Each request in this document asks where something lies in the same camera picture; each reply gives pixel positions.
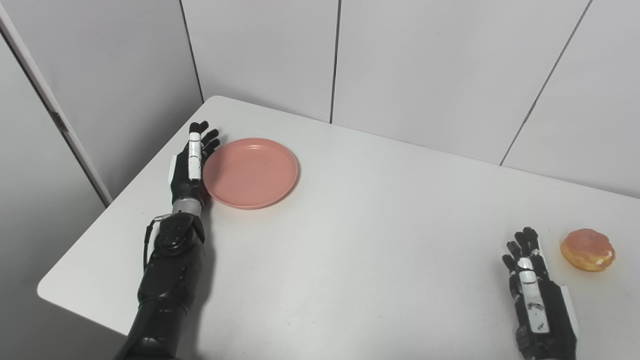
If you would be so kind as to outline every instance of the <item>white partition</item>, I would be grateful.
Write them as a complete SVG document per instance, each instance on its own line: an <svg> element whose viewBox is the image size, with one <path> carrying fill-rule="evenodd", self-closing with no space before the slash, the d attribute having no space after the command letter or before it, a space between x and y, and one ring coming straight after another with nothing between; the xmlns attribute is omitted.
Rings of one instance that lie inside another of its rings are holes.
<svg viewBox="0 0 640 360"><path fill-rule="evenodd" d="M587 0L343 0L333 123L500 163Z"/></svg>
<svg viewBox="0 0 640 360"><path fill-rule="evenodd" d="M176 0L0 0L115 197L202 104Z"/></svg>
<svg viewBox="0 0 640 360"><path fill-rule="evenodd" d="M183 0L205 99L329 121L338 0Z"/></svg>
<svg viewBox="0 0 640 360"><path fill-rule="evenodd" d="M593 2L506 166L640 197L639 13Z"/></svg>
<svg viewBox="0 0 640 360"><path fill-rule="evenodd" d="M0 169L0 358L110 359L119 335L36 294L104 205L2 37Z"/></svg>

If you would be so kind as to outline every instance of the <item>donut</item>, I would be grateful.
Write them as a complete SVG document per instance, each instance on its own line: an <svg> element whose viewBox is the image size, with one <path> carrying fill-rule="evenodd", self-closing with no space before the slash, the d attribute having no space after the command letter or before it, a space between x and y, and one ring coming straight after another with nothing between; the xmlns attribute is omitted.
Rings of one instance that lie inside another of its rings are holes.
<svg viewBox="0 0 640 360"><path fill-rule="evenodd" d="M592 229L572 231L560 244L564 258L584 271L604 271L616 259L609 238Z"/></svg>

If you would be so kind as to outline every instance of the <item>pink plate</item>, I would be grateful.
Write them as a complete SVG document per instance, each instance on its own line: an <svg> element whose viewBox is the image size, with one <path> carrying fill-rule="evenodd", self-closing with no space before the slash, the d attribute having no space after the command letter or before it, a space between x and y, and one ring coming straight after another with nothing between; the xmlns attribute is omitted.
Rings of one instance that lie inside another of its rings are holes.
<svg viewBox="0 0 640 360"><path fill-rule="evenodd" d="M214 199L239 209L259 209L282 199L298 177L291 151L261 138L230 142L216 150L202 169Z"/></svg>

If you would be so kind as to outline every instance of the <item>robotic hand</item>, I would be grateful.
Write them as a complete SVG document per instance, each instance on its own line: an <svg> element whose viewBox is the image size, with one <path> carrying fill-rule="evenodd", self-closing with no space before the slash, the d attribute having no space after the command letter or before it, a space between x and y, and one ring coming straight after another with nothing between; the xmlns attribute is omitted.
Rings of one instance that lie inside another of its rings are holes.
<svg viewBox="0 0 640 360"><path fill-rule="evenodd" d="M138 314L127 339L113 360L174 360L182 321L195 300L204 257L200 213L206 191L202 163L220 144L206 121L189 127L189 142L175 157L171 180L173 211L155 217L145 234L144 275L138 288ZM154 251L147 249L154 224L160 222Z"/></svg>
<svg viewBox="0 0 640 360"><path fill-rule="evenodd" d="M509 288L515 301L520 326L516 330L518 348L526 360L575 360L577 333L567 309L573 308L566 288L549 279L540 253L538 234L525 227L507 243L511 255L502 260L509 269Z"/></svg>

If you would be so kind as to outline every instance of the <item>robotic arm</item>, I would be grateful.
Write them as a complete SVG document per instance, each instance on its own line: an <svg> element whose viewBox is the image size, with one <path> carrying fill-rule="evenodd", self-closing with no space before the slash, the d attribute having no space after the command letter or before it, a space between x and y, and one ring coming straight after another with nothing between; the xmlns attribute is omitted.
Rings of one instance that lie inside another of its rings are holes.
<svg viewBox="0 0 640 360"><path fill-rule="evenodd" d="M525 227L507 243L509 289L516 308L516 341L525 360L575 360L577 328L566 288L549 279L538 234Z"/></svg>
<svg viewBox="0 0 640 360"><path fill-rule="evenodd" d="M190 125L189 142L175 159L172 213L155 217L147 227L138 314L113 360L175 360L182 321L195 300L204 258L202 163L220 144L217 129L202 136L208 127L206 121ZM156 222L159 232L147 261Z"/></svg>

